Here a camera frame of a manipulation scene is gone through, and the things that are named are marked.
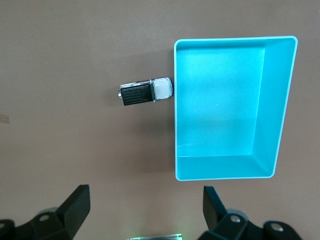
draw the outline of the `brown table surface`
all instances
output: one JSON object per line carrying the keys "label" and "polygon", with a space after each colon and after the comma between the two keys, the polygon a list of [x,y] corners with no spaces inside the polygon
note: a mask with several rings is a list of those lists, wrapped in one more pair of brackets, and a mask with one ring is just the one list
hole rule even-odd
{"label": "brown table surface", "polygon": [[[174,79],[184,38],[294,35],[275,176],[175,179],[174,98],[124,107],[120,84]],[[204,185],[261,226],[320,236],[320,1],[1,0],[0,219],[17,225],[89,184],[77,240],[206,230]]]}

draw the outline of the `blue plastic bin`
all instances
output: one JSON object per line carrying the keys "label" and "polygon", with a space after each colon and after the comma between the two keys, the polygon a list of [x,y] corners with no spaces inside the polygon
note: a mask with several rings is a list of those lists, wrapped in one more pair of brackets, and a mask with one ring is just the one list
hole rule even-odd
{"label": "blue plastic bin", "polygon": [[179,181],[275,174],[297,44],[294,36],[175,43]]}

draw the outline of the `bolt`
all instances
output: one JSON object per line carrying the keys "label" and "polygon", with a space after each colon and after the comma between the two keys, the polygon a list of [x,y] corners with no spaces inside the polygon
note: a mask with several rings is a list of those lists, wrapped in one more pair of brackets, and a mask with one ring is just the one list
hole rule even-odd
{"label": "bolt", "polygon": [[40,222],[43,222],[45,220],[48,220],[49,219],[49,215],[42,215],[40,218],[39,218],[39,221]]}
{"label": "bolt", "polygon": [[271,223],[271,227],[273,230],[278,231],[278,232],[283,232],[284,228],[279,225],[278,223]]}
{"label": "bolt", "polygon": [[238,216],[236,216],[236,215],[232,215],[232,216],[230,217],[230,219],[231,219],[231,221],[234,222],[234,223],[240,223],[240,222],[241,222],[240,218],[239,218]]}

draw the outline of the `toy car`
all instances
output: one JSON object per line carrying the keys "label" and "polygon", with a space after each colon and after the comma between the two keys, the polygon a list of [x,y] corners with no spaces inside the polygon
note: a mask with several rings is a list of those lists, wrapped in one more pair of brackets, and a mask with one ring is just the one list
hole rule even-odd
{"label": "toy car", "polygon": [[167,99],[172,96],[172,93],[173,88],[170,78],[161,77],[122,84],[120,91],[118,91],[118,97],[127,106]]}

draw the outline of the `black plastic bracket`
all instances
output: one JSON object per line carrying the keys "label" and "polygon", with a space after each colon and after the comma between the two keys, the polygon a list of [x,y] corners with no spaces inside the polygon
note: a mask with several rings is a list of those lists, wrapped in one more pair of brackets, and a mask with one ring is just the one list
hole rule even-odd
{"label": "black plastic bracket", "polygon": [[89,212],[89,185],[80,185],[55,212],[40,213],[18,227],[0,220],[0,240],[72,240]]}
{"label": "black plastic bracket", "polygon": [[302,240],[284,222],[267,221],[260,228],[238,214],[228,213],[212,186],[203,189],[203,215],[209,231],[199,240]]}

